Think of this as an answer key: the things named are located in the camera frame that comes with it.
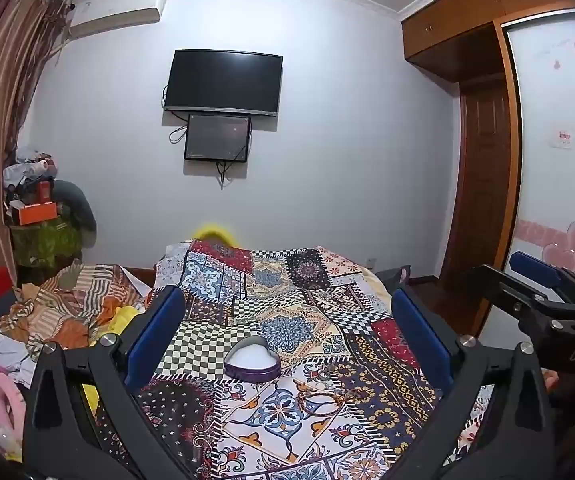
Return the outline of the purple heart-shaped jewelry box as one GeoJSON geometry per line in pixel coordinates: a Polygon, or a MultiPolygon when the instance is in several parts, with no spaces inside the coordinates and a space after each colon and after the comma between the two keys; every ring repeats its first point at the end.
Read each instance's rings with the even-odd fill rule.
{"type": "Polygon", "coordinates": [[[280,357],[261,336],[246,337],[230,349],[223,359],[224,374],[240,382],[264,384],[281,375],[280,357]]]}

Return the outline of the yellow cloth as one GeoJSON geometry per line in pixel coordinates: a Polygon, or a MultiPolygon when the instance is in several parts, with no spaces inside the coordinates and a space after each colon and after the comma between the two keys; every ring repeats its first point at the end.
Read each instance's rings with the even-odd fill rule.
{"type": "MultiPolygon", "coordinates": [[[[114,316],[104,325],[97,327],[93,331],[92,337],[89,342],[89,346],[95,346],[102,336],[114,333],[120,335],[129,323],[137,316],[141,314],[141,311],[133,306],[117,307],[114,316]]],[[[96,413],[98,404],[100,404],[100,396],[94,386],[84,385],[83,392],[86,396],[86,402],[88,402],[89,408],[92,414],[96,413]]]]}

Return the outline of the white wardrobe sliding door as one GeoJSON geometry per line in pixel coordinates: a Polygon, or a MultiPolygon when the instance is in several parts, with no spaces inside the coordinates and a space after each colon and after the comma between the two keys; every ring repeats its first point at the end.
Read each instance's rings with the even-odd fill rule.
{"type": "Polygon", "coordinates": [[[575,11],[504,27],[522,135],[511,249],[575,272],[575,11]]]}

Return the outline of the dark bag on floor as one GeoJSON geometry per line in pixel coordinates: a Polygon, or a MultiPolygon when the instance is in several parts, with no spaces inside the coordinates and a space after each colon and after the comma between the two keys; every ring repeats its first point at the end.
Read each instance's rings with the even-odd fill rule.
{"type": "Polygon", "coordinates": [[[384,285],[389,295],[392,295],[396,289],[409,282],[411,274],[411,266],[398,266],[398,268],[388,269],[376,273],[378,278],[384,285]]]}

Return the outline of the striped orange brown blanket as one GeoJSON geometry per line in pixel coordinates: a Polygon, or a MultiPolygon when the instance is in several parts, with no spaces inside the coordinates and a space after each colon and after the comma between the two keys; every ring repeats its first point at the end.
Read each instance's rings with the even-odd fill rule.
{"type": "Polygon", "coordinates": [[[142,313],[150,289],[116,264],[75,262],[41,285],[15,289],[10,312],[0,318],[0,331],[37,356],[48,341],[64,349],[84,348],[97,340],[121,311],[142,313]]]}

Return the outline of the brown wooden door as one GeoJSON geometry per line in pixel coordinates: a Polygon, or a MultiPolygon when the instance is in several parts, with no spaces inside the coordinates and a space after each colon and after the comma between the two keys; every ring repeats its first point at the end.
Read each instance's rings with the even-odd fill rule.
{"type": "Polygon", "coordinates": [[[461,146],[455,212],[440,281],[463,286],[475,266],[495,260],[507,202],[510,118],[500,77],[461,86],[461,146]]]}

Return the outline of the yellow chair back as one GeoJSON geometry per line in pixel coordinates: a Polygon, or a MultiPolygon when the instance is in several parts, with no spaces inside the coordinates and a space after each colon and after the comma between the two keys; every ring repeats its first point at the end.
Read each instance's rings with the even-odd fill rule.
{"type": "Polygon", "coordinates": [[[237,247],[238,243],[234,235],[216,223],[205,223],[197,228],[192,234],[193,240],[203,240],[204,242],[218,242],[230,247],[237,247]]]}

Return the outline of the green patterned cloth stand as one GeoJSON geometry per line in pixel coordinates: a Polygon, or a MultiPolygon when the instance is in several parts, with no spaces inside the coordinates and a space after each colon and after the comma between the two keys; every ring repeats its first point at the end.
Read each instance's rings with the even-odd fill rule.
{"type": "Polygon", "coordinates": [[[81,254],[81,233],[61,218],[30,226],[11,226],[13,255],[18,266],[55,268],[60,257],[81,254]]]}

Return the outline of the colourful patchwork bed cover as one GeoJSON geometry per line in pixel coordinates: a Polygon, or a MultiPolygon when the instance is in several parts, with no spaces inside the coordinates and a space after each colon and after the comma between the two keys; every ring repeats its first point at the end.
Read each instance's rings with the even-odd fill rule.
{"type": "Polygon", "coordinates": [[[441,396],[417,364],[369,271],[324,247],[170,246],[155,286],[185,314],[135,402],[197,479],[377,479],[441,396]],[[224,374],[240,340],[281,359],[264,384],[224,374]]]}

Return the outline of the dark green plush cushion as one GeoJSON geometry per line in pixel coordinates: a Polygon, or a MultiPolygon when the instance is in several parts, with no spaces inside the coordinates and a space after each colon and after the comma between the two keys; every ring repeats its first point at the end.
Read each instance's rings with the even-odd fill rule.
{"type": "Polygon", "coordinates": [[[96,242],[97,224],[93,210],[82,189],[74,183],[57,179],[54,182],[52,196],[56,203],[61,203],[68,210],[71,223],[81,233],[82,247],[93,247],[96,242]]]}

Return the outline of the orange box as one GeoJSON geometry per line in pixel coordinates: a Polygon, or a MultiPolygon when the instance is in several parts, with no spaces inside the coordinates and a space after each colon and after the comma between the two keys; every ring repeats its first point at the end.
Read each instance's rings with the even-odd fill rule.
{"type": "Polygon", "coordinates": [[[54,202],[26,205],[16,211],[18,226],[30,226],[30,224],[54,220],[57,217],[58,209],[54,202]]]}

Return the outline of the wooden wardrobe with overhead cabinet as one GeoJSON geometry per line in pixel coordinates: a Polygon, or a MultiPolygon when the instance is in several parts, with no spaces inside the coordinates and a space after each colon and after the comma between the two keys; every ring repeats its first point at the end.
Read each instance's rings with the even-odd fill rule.
{"type": "Polygon", "coordinates": [[[435,312],[460,333],[481,332],[489,302],[466,288],[475,266],[507,260],[522,169],[519,90],[503,25],[575,0],[415,0],[400,13],[410,64],[456,84],[458,181],[435,312]]]}

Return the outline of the small dark wall monitor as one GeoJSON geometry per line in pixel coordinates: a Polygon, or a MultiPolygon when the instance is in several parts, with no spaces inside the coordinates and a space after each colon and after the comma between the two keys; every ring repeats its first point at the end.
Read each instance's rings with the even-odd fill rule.
{"type": "Polygon", "coordinates": [[[191,115],[184,158],[192,162],[247,162],[251,134],[249,117],[191,115]]]}

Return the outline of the black wall television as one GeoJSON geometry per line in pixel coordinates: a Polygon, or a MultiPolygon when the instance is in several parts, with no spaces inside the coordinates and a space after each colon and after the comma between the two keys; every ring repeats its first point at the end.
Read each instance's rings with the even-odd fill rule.
{"type": "Polygon", "coordinates": [[[283,56],[268,53],[178,50],[172,59],[164,108],[275,117],[283,61],[283,56]]]}

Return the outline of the white wall air conditioner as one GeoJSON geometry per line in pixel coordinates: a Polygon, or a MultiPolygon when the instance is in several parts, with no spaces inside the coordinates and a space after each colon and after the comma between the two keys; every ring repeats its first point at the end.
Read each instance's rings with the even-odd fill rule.
{"type": "Polygon", "coordinates": [[[76,4],[69,26],[72,39],[110,30],[158,23],[167,0],[86,0],[76,4]]]}

